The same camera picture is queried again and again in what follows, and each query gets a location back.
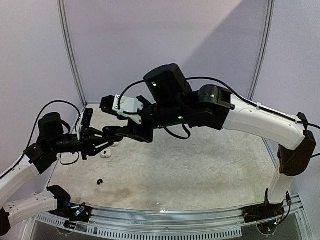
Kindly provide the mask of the black charging case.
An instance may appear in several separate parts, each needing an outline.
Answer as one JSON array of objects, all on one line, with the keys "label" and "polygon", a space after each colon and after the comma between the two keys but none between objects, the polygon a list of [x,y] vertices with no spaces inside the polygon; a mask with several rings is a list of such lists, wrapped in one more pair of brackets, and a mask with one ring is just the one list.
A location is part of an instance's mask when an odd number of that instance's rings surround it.
[{"label": "black charging case", "polygon": [[122,129],[121,126],[105,126],[102,129],[102,137],[108,142],[121,142],[124,137],[118,134],[120,129]]}]

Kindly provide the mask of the small white charging case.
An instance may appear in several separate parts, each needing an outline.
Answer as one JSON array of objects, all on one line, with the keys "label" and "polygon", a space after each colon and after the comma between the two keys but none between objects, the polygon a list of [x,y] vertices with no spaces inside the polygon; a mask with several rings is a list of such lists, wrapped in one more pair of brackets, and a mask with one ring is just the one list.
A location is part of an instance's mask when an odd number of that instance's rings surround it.
[{"label": "small white charging case", "polygon": [[100,153],[100,157],[103,159],[108,159],[112,156],[112,151],[110,149],[105,149]]}]

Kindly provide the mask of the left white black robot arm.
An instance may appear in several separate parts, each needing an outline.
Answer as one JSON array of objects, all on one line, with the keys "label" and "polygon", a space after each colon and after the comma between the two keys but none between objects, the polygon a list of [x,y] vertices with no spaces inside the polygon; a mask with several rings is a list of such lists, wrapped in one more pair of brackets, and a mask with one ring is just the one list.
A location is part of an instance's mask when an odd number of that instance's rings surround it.
[{"label": "left white black robot arm", "polygon": [[64,129],[70,125],[58,112],[43,116],[38,122],[39,136],[27,146],[21,157],[0,177],[0,234],[4,236],[18,223],[49,212],[71,222],[88,222],[91,207],[75,205],[70,194],[59,185],[47,187],[30,198],[10,201],[10,197],[33,178],[46,172],[58,160],[58,154],[78,153],[85,160],[120,142],[119,126],[106,126],[103,130],[90,127],[93,109],[86,109],[78,134]]}]

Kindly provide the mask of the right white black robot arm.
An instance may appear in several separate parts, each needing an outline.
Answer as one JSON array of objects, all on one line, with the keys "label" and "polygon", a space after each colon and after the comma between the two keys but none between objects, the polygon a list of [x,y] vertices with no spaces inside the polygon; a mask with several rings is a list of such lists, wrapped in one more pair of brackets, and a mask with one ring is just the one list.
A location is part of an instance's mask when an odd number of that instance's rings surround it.
[{"label": "right white black robot arm", "polygon": [[276,142],[279,166],[258,213],[269,218],[278,210],[294,177],[307,169],[316,148],[314,134],[308,130],[310,123],[303,113],[288,115],[250,101],[218,79],[193,90],[190,79],[175,63],[151,70],[142,82],[154,103],[142,96],[117,94],[103,108],[128,120],[118,134],[150,143],[155,129],[181,125],[240,131]]}]

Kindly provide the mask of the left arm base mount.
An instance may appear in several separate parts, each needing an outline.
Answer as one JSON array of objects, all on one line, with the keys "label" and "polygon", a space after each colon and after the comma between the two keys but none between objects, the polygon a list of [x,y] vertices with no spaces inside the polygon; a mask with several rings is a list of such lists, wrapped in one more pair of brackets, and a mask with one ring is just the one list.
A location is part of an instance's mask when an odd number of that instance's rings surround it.
[{"label": "left arm base mount", "polygon": [[70,203],[68,207],[51,210],[48,213],[61,218],[68,219],[70,222],[84,222],[88,223],[91,218],[93,208],[83,204]]}]

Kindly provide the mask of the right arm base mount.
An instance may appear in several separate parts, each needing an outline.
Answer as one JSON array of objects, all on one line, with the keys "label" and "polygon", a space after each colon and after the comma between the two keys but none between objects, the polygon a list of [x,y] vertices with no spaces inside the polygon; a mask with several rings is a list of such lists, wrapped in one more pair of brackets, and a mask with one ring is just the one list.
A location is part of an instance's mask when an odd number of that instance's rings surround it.
[{"label": "right arm base mount", "polygon": [[286,201],[289,207],[287,214],[285,214],[285,209],[283,203],[271,204],[267,200],[260,204],[249,205],[241,208],[242,215],[244,217],[245,223],[257,222],[261,220],[266,220],[270,218],[275,218],[280,216],[279,219],[275,220],[275,225],[282,223],[290,213],[292,200]]}]

